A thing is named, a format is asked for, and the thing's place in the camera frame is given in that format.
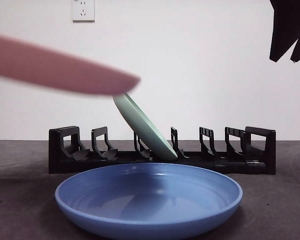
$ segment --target plate rim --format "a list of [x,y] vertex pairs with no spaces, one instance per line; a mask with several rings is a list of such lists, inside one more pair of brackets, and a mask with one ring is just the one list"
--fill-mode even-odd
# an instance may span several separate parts
[[128,121],[126,120],[126,118],[123,116],[122,114],[122,108],[119,107],[117,105],[117,100],[119,100],[119,98],[123,99],[126,103],[128,103],[128,105],[134,110],[134,112],[144,121],[144,124],[147,125],[147,128],[149,130],[151,130],[155,136],[157,137],[158,140],[160,140],[160,142],[162,144],[165,145],[166,149],[169,150],[169,153],[171,153],[172,155],[174,155],[174,159],[171,160],[176,160],[178,158],[178,155],[176,153],[176,151],[173,149],[173,147],[169,144],[169,142],[165,139],[165,137],[162,135],[162,133],[159,131],[159,129],[154,125],[154,123],[149,119],[149,117],[143,112],[143,110],[136,104],[136,102],[127,94],[120,94],[120,95],[114,95],[112,97],[115,106],[118,108],[120,114],[122,115],[123,119],[127,122],[127,124],[130,126],[130,128],[134,130],[133,127],[131,127],[131,125],[128,123]]
[[[213,213],[210,213],[210,214],[207,214],[207,215],[196,216],[196,217],[193,217],[193,218],[185,218],[185,219],[182,219],[182,220],[174,220],[174,221],[169,221],[169,222],[150,222],[150,221],[122,220],[122,219],[115,219],[115,218],[92,215],[92,214],[85,213],[85,212],[76,210],[76,209],[68,206],[67,204],[65,204],[61,200],[61,198],[59,196],[59,189],[62,187],[62,185],[64,185],[66,182],[70,181],[71,179],[77,178],[80,175],[83,175],[87,172],[98,171],[98,170],[103,169],[103,168],[118,167],[118,166],[122,166],[122,165],[145,165],[145,164],[182,166],[182,167],[196,168],[196,169],[200,169],[202,171],[211,172],[213,174],[216,174],[216,175],[219,175],[223,178],[226,178],[226,179],[228,179],[228,181],[234,183],[236,185],[236,187],[238,188],[238,190],[239,190],[238,197],[231,204],[219,209],[218,211],[214,211]],[[77,174],[67,178],[66,180],[62,181],[58,185],[58,187],[56,188],[56,190],[54,192],[54,197],[55,197],[55,199],[56,199],[56,201],[59,205],[61,205],[65,209],[67,209],[72,214],[79,215],[80,217],[88,218],[88,219],[94,220],[94,221],[105,222],[105,223],[109,223],[109,224],[147,225],[148,226],[148,225],[182,224],[182,223],[200,221],[200,220],[203,220],[203,219],[208,219],[210,217],[220,215],[224,212],[227,212],[228,210],[232,209],[235,205],[240,203],[240,201],[242,200],[242,197],[243,197],[243,190],[242,190],[241,186],[235,180],[233,180],[232,178],[230,178],[230,177],[228,177],[228,176],[226,176],[222,173],[210,170],[210,169],[197,167],[197,166],[191,166],[191,165],[185,165],[185,164],[176,164],[176,163],[163,163],[163,162],[138,162],[138,163],[135,163],[135,162],[132,162],[132,163],[110,165],[110,166],[102,166],[102,167],[98,167],[98,168],[94,168],[94,169],[90,169],[90,170],[87,170],[87,171],[77,173]]]

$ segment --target white wall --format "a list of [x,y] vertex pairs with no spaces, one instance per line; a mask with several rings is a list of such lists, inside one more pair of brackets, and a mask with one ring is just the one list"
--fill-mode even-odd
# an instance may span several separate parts
[[[198,128],[275,129],[300,140],[300,62],[269,60],[269,0],[96,0],[95,23],[72,23],[70,0],[0,0],[0,33],[80,55],[142,77],[130,92],[167,139]],[[0,140],[47,140],[51,128],[108,126],[132,139],[111,97],[0,77]]]

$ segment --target dish rack divider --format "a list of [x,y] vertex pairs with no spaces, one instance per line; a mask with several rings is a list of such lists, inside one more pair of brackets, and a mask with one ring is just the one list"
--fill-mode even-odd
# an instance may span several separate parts
[[[91,147],[86,148],[80,140],[78,126],[67,126],[49,130],[48,172],[49,174],[77,173],[86,170],[127,163],[173,163],[210,169],[222,174],[276,174],[276,131],[246,126],[245,130],[226,127],[226,151],[216,151],[214,131],[199,128],[201,151],[186,151],[179,148],[178,131],[171,127],[171,142],[177,159],[167,161],[148,149],[134,132],[134,151],[119,151],[108,139],[106,126],[91,130]],[[264,149],[251,144],[251,134],[265,137]],[[96,138],[104,136],[107,150],[100,150]],[[71,136],[70,145],[65,146],[64,137]],[[204,136],[209,138],[209,146]],[[241,151],[230,143],[229,136],[240,138]]]

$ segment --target wall socket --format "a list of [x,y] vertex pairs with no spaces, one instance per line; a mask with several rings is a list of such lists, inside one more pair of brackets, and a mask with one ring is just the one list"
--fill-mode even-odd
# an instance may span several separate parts
[[95,0],[72,0],[72,21],[94,22]]

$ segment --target bowl rim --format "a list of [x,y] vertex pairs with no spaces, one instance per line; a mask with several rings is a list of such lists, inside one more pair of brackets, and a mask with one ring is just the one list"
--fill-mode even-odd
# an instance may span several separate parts
[[[238,194],[237,198],[232,203],[230,203],[229,205],[227,205],[227,206],[225,206],[225,207],[223,207],[223,208],[221,208],[219,210],[213,211],[210,214],[205,214],[205,215],[202,215],[202,216],[196,216],[196,217],[192,217],[192,218],[189,217],[189,218],[185,218],[185,219],[182,219],[182,220],[180,220],[180,219],[179,220],[172,220],[172,221],[167,221],[167,222],[122,220],[122,219],[117,219],[117,218],[96,216],[96,215],[92,215],[92,214],[89,214],[89,213],[85,213],[85,212],[76,210],[76,209],[68,206],[66,203],[64,203],[62,201],[62,199],[61,199],[61,197],[59,195],[59,190],[60,190],[60,188],[62,188],[62,186],[64,184],[66,184],[71,179],[77,178],[80,175],[83,175],[83,174],[85,174],[87,172],[98,171],[98,170],[103,169],[103,168],[118,167],[118,166],[122,166],[122,165],[145,165],[145,164],[152,164],[152,165],[173,165],[173,166],[180,166],[180,167],[186,167],[186,168],[196,168],[196,169],[200,169],[202,171],[211,172],[211,173],[216,174],[216,175],[218,175],[218,176],[220,176],[222,178],[226,178],[228,181],[232,182],[238,188],[239,194]],[[210,169],[196,167],[196,166],[190,166],[190,165],[184,165],[184,164],[175,164],[175,163],[138,162],[138,163],[124,163],[124,164],[116,164],[116,165],[110,165],[110,166],[103,166],[103,167],[98,167],[98,168],[90,169],[90,170],[83,171],[83,172],[80,172],[78,174],[75,174],[75,175],[67,178],[66,180],[64,180],[63,182],[61,182],[58,185],[58,187],[56,188],[56,190],[54,192],[54,196],[55,196],[55,199],[56,199],[58,205],[60,205],[61,208],[66,209],[67,211],[71,212],[74,215],[79,215],[80,217],[87,218],[87,219],[90,219],[90,220],[100,221],[100,222],[105,222],[105,223],[110,223],[110,224],[123,224],[123,225],[169,225],[169,224],[181,224],[181,223],[199,221],[199,220],[208,219],[210,217],[214,217],[214,216],[220,215],[222,213],[225,213],[228,210],[234,208],[236,205],[239,205],[239,203],[240,203],[240,201],[241,201],[241,199],[243,197],[243,190],[242,190],[241,186],[235,180],[233,180],[232,178],[230,178],[230,177],[228,177],[228,176],[226,176],[226,175],[224,175],[222,173],[219,173],[219,172],[216,172],[216,171],[212,171]]]

